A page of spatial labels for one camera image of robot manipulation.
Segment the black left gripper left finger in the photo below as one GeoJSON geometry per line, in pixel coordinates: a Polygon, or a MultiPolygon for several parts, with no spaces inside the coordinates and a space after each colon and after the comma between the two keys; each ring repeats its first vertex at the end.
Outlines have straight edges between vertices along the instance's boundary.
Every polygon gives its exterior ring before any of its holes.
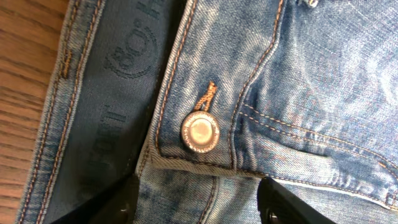
{"type": "Polygon", "coordinates": [[[138,196],[139,179],[128,174],[53,224],[130,223],[138,196]]]}

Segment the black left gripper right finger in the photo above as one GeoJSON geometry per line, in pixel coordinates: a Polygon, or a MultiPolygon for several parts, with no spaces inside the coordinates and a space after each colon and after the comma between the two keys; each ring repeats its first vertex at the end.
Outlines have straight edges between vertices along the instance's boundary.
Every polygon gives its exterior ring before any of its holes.
{"type": "Polygon", "coordinates": [[[270,177],[259,183],[257,209],[262,224],[335,224],[270,177]]]}

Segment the light blue denim jeans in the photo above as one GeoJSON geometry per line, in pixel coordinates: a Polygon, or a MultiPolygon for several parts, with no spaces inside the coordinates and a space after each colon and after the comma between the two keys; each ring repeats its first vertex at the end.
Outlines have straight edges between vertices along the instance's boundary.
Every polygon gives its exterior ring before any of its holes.
{"type": "Polygon", "coordinates": [[[270,177],[397,222],[396,1],[70,1],[17,223],[125,175],[130,223],[261,223],[270,177]]]}

